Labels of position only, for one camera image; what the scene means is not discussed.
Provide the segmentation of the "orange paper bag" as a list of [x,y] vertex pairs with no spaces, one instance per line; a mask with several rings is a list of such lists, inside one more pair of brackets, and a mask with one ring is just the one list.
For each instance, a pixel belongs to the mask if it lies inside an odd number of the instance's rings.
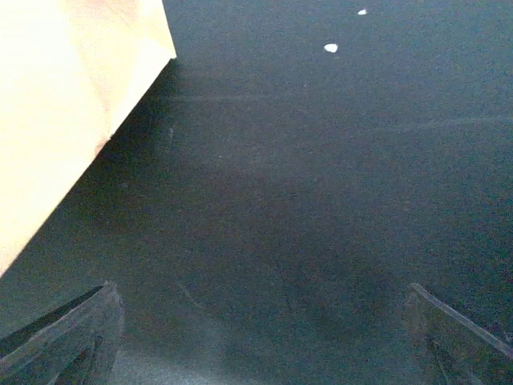
[[161,1],[2,2],[2,270],[175,57]]

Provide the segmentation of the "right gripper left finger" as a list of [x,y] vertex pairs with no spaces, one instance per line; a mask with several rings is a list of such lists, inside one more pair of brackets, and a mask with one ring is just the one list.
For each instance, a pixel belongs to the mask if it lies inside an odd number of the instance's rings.
[[124,327],[113,282],[1,339],[2,384],[106,384]]

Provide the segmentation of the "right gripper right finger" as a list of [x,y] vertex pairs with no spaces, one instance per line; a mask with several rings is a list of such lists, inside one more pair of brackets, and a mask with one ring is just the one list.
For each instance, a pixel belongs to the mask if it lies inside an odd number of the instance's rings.
[[474,322],[418,283],[404,323],[425,384],[512,383],[512,332],[500,323]]

